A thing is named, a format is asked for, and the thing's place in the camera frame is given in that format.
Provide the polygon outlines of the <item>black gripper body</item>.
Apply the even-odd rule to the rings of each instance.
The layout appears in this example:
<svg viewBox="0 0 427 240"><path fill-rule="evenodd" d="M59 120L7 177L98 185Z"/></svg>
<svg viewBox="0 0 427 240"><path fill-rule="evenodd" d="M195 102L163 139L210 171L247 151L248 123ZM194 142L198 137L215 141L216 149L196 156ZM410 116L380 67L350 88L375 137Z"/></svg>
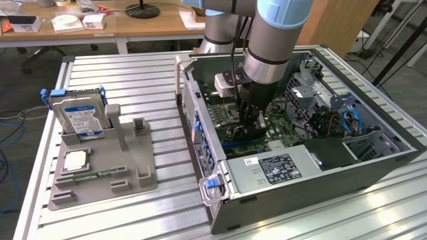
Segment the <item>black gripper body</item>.
<svg viewBox="0 0 427 240"><path fill-rule="evenodd" d="M243 110L246 106L250 106L264 111L274 100L276 89L276 82L272 84L262 84L256 82L244 83L239 90L239 109Z"/></svg>

